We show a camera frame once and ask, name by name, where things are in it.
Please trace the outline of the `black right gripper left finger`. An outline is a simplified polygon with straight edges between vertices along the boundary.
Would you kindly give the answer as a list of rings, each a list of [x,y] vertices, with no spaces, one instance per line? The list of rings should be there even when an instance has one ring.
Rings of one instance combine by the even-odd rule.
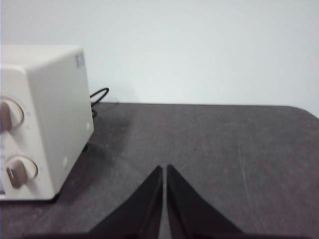
[[[33,234],[26,239],[157,239],[163,205],[163,169],[157,166],[134,193],[86,233]]]

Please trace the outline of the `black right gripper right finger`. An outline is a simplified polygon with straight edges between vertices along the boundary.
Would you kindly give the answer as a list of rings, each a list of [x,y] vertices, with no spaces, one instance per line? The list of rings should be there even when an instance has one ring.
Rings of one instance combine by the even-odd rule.
[[[178,172],[167,166],[166,203],[173,239],[306,239],[304,235],[247,233],[207,203]]]

